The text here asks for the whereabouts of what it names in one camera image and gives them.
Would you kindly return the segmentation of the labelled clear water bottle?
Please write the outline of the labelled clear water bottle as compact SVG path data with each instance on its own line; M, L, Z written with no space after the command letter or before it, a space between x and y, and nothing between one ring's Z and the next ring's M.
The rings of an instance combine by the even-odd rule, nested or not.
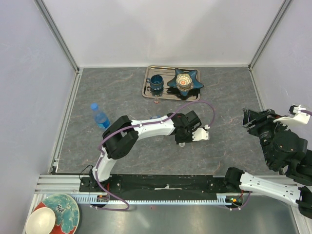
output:
M160 118L161 116L159 116L159 115L156 115L156 116L152 116L152 117L150 117L150 119L158 119L158 118Z

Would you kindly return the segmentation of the blue tinted plastic bottle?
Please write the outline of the blue tinted plastic bottle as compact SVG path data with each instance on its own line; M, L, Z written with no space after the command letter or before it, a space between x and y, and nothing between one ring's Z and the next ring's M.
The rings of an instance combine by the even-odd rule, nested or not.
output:
M95 123L98 125L101 129L107 129L110 126L110 121L107 117L107 115L100 109L93 111L93 119Z

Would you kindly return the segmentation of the blue bottle cap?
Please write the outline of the blue bottle cap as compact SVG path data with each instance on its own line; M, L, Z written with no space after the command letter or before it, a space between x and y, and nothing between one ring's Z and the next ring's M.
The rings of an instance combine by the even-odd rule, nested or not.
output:
M91 110L96 111L96 110L98 110L98 104L97 103L92 103L90 105L90 108L91 108Z

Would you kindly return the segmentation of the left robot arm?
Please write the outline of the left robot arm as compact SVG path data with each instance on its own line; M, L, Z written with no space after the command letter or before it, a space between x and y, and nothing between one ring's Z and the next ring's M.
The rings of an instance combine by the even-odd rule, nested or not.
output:
M107 186L107 179L117 160L125 157L139 140L155 136L174 136L179 145L208 140L209 125L201 126L201 120L194 111L187 114L169 113L149 120L130 120L120 117L102 135L99 146L100 157L89 172L90 187L101 192Z

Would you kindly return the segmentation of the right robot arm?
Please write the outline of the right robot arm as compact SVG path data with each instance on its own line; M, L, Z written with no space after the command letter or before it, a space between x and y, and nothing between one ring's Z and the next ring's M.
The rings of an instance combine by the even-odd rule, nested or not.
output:
M243 110L242 125L259 142L268 168L277 172L287 168L285 176L301 186L274 183L230 167L223 179L223 186L229 192L238 189L256 192L296 207L307 217L312 216L312 152L307 140L300 138L288 126L307 124L312 115L303 105L292 105L289 116L281 116L272 109L256 112Z

